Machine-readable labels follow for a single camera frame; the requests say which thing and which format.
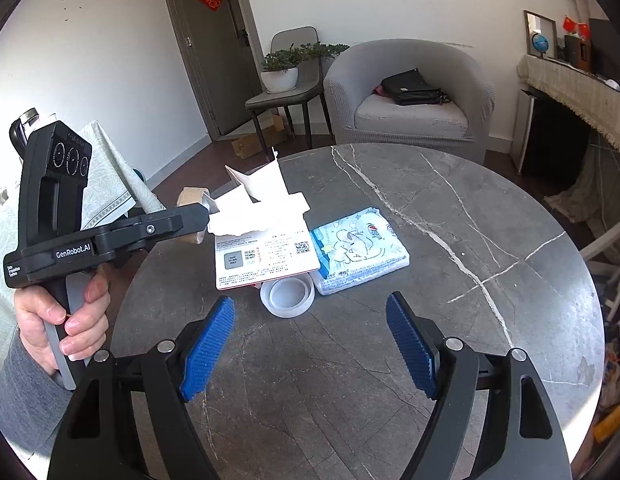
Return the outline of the left forearm grey sleeve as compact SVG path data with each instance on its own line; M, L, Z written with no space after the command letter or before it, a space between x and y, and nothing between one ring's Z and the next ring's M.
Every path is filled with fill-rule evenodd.
M48 458L71 396L15 333L0 371L0 432L6 440L19 452Z

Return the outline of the person's left hand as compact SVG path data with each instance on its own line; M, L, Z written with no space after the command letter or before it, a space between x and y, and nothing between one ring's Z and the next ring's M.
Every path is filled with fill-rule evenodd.
M44 323L61 326L66 337L57 344L60 352L71 361L90 358L106 341L109 321L106 315L110 304L109 266L100 266L84 289L80 309L67 315L61 304L38 285L17 289L14 310L20 339L29 356L49 376L58 370Z

